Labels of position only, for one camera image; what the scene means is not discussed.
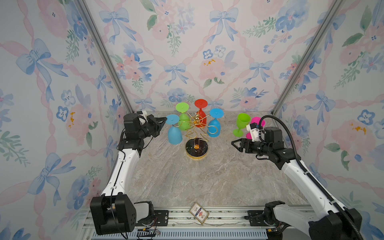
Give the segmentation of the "lime green wine glass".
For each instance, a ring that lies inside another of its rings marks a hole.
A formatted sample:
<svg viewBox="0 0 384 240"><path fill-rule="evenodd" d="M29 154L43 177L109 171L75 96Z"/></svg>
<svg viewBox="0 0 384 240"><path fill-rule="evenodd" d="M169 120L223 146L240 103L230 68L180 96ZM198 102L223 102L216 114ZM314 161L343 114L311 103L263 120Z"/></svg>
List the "lime green wine glass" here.
<svg viewBox="0 0 384 240"><path fill-rule="evenodd" d="M189 105L187 103L178 103L176 105L176 110L180 113L178 127L181 131L186 131L190 128L190 117L187 114L189 110Z"/></svg>
<svg viewBox="0 0 384 240"><path fill-rule="evenodd" d="M237 128L234 129L233 134L241 138L243 136L243 129L246 128L246 126L250 123L251 117L246 113L240 113L238 114L236 125Z"/></svg>

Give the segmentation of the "light blue front wine glass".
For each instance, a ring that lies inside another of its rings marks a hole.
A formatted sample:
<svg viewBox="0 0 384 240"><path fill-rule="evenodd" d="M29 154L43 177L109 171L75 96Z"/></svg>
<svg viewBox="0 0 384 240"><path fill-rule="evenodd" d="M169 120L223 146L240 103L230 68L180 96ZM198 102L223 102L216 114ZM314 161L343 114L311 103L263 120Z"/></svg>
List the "light blue front wine glass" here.
<svg viewBox="0 0 384 240"><path fill-rule="evenodd" d="M179 129L179 116L171 114L167 116L166 124L170 125L168 131L168 141L172 145L178 145L182 142L183 137L181 130Z"/></svg>

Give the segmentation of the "magenta wine glass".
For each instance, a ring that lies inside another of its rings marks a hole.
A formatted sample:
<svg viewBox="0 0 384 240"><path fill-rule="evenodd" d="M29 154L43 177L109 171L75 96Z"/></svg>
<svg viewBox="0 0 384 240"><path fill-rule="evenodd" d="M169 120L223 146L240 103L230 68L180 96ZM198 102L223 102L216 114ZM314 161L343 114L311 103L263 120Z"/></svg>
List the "magenta wine glass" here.
<svg viewBox="0 0 384 240"><path fill-rule="evenodd" d="M248 133L246 134L247 139L255 142L255 141L259 141L260 137L264 136L263 131L259 129L260 124L263 128L266 124L265 120L261 121L260 117L252 118L251 123L246 126L246 130L248 131Z"/></svg>

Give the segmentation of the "lime green back wine glass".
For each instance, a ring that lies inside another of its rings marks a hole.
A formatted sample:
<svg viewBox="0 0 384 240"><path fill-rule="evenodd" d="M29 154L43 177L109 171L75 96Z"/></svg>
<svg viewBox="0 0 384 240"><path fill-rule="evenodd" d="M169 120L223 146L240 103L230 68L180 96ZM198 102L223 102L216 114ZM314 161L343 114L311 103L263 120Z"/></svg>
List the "lime green back wine glass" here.
<svg viewBox="0 0 384 240"><path fill-rule="evenodd" d="M187 103L178 103L176 105L176 110L180 113L178 127L181 131L186 131L190 128L190 117L187 114L189 110L189 105Z"/></svg>

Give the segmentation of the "gold wire glass rack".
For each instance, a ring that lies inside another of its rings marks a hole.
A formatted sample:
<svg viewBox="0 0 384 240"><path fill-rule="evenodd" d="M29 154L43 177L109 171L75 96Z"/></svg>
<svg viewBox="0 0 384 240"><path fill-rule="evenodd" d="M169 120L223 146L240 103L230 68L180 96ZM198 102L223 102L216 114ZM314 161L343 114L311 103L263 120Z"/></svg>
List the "gold wire glass rack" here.
<svg viewBox="0 0 384 240"><path fill-rule="evenodd" d="M181 120L181 124L188 124L185 129L185 137L189 140L185 145L187 155L193 160L201 160L209 150L208 137L219 133L219 128L215 125L204 124L207 118L202 117L199 113L189 115L189 119Z"/></svg>

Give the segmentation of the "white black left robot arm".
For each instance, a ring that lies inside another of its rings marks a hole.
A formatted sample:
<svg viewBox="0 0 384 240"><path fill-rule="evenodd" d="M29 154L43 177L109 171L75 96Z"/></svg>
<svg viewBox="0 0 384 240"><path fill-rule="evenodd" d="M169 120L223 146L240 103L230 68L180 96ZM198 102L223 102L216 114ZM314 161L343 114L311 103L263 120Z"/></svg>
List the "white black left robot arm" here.
<svg viewBox="0 0 384 240"><path fill-rule="evenodd" d="M90 209L96 233L120 234L126 238L137 225L151 226L157 218L152 202L133 203L128 190L136 165L145 146L145 138L160 135L166 117L156 118L145 111L124 116L124 129L118 143L118 158L108 183L99 197L94 197Z"/></svg>

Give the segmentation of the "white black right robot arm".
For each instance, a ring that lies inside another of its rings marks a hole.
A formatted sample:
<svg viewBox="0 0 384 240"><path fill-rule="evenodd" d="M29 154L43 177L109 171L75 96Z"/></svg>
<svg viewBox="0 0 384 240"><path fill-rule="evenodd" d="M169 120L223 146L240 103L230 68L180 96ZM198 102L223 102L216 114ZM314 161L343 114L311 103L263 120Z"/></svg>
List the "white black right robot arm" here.
<svg viewBox="0 0 384 240"><path fill-rule="evenodd" d="M233 141L239 152L254 154L259 160L269 160L293 181L313 209L313 214L303 213L282 201L265 204L262 214L250 221L263 221L272 227L271 234L280 235L287 227L294 227L312 240L361 240L362 216L356 209L348 209L331 195L295 155L292 148L285 148L279 128L264 129L264 138L241 138Z"/></svg>

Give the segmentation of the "blue back wine glass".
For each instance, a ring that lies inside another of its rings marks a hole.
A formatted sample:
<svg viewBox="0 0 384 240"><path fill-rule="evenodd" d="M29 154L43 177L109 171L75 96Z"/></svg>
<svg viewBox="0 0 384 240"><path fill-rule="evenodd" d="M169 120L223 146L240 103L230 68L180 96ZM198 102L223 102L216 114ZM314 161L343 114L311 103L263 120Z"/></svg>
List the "blue back wine glass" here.
<svg viewBox="0 0 384 240"><path fill-rule="evenodd" d="M213 119L208 123L207 133L211 138L216 138L221 133L221 123L219 119L224 116L224 112L221 109L214 108L210 110L210 116Z"/></svg>

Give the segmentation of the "red wine glass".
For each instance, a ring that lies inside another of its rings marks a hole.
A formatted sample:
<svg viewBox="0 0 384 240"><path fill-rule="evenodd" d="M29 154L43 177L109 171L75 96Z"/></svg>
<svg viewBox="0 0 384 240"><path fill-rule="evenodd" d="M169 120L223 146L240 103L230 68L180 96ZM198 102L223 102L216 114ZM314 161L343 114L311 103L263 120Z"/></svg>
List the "red wine glass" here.
<svg viewBox="0 0 384 240"><path fill-rule="evenodd" d="M199 120L199 124L197 125L197 127L204 128L207 124L207 115L203 111L203 109L208 106L208 102L204 99L198 99L195 101L195 106L199 109L197 111L198 120Z"/></svg>

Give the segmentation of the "diamond printed card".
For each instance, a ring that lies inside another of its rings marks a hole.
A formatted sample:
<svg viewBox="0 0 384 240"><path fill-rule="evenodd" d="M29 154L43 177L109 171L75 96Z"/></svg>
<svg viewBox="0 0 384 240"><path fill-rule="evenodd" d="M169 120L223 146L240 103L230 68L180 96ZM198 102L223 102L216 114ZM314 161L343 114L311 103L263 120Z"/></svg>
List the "diamond printed card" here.
<svg viewBox="0 0 384 240"><path fill-rule="evenodd" d="M209 212L205 210L200 204L194 203L189 210L189 213L194 216L201 224L204 224L209 217Z"/></svg>

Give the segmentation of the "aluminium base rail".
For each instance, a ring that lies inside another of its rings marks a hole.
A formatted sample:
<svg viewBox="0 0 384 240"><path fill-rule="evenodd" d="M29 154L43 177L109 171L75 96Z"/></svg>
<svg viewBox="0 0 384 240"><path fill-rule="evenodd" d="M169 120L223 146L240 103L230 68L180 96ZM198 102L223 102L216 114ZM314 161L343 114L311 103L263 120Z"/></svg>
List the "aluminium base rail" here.
<svg viewBox="0 0 384 240"><path fill-rule="evenodd" d="M137 226L130 233L98 235L91 215L87 216L80 240L308 240L302 223L318 217L309 205L289 206L294 220L268 224L263 207L207 207L208 218L200 223L189 208L157 208L158 223L145 230Z"/></svg>

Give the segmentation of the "left corner aluminium post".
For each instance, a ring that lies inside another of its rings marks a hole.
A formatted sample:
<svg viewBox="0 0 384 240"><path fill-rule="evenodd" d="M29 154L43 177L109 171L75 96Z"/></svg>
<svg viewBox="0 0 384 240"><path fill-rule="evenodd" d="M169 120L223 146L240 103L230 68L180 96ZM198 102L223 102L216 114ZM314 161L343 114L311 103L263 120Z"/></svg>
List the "left corner aluminium post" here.
<svg viewBox="0 0 384 240"><path fill-rule="evenodd" d="M88 5L86 1L83 0L74 0L76 7L79 9L80 15L82 16L86 27L88 28L91 37L94 39L96 48L101 55L101 59L105 63L106 69L108 70L108 73L110 74L113 83L115 84L118 93L120 94L122 98L122 102L124 104L124 107L126 108L128 113L133 113L132 106L130 105L128 96L124 90L123 84L121 83L117 72L115 68L113 67L112 60L108 54L108 51L106 49L106 46L103 42L102 36L100 35L100 32L97 28L97 25L94 21L94 18L92 17L92 14L88 8Z"/></svg>

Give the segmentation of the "corner aluminium post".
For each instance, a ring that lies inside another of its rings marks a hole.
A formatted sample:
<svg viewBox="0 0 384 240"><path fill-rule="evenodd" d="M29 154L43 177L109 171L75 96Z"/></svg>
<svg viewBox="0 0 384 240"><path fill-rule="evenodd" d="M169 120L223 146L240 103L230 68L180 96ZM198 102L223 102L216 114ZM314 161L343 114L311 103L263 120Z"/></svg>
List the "corner aluminium post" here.
<svg viewBox="0 0 384 240"><path fill-rule="evenodd" d="M101 55L101 59L105 63L106 69L108 70L108 73L110 74L113 83L115 84L118 93L120 94L122 98L122 102L124 104L124 107L126 108L128 113L133 113L132 106L130 105L128 96L124 90L123 84L121 83L117 72L115 68L113 67L112 60L108 54L108 51L106 49L106 46L103 42L102 36L100 35L100 32L97 28L97 25L94 21L94 18L92 17L92 14L88 8L88 5L86 1L83 0L74 0L76 7L79 9L80 15L82 16L86 27L88 28L91 37L94 39L96 48Z"/></svg>
<svg viewBox="0 0 384 240"><path fill-rule="evenodd" d="M329 10L326 12L324 16L323 22L317 28L312 41L308 45L306 51L303 53L303 56L301 58L301 61L298 64L297 69L291 75L287 85L282 91L282 94L278 98L277 103L274 105L274 108L271 110L272 115L275 116L280 111L280 109L282 109L282 106L286 98L288 97L292 88L296 84L296 81L299 79L300 75L303 73L305 67L311 60L312 56L315 54L317 48L319 47L320 42L326 36L326 33L330 29L332 23L336 19L344 3L345 1L342 1L342 0L336 0L331 2Z"/></svg>

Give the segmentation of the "right corner aluminium post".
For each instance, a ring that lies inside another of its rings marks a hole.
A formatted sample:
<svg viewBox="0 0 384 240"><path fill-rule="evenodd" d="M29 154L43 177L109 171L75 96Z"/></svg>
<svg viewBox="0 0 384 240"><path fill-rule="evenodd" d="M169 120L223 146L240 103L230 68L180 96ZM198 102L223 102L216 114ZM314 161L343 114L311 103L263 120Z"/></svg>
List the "right corner aluminium post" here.
<svg viewBox="0 0 384 240"><path fill-rule="evenodd" d="M342 0L336 0L331 2L329 10L326 12L324 16L323 22L317 28L312 41L308 45L306 51L303 53L303 56L301 58L301 61L298 64L297 69L291 75L287 85L282 91L282 94L278 98L277 103L274 105L274 108L271 110L272 115L275 116L280 111L280 109L282 109L282 106L286 98L288 97L292 88L296 84L296 81L299 79L300 75L303 73L305 67L311 60L312 56L315 54L317 48L319 47L320 42L326 36L326 33L330 29L332 23L336 19L344 3L345 1L342 1Z"/></svg>

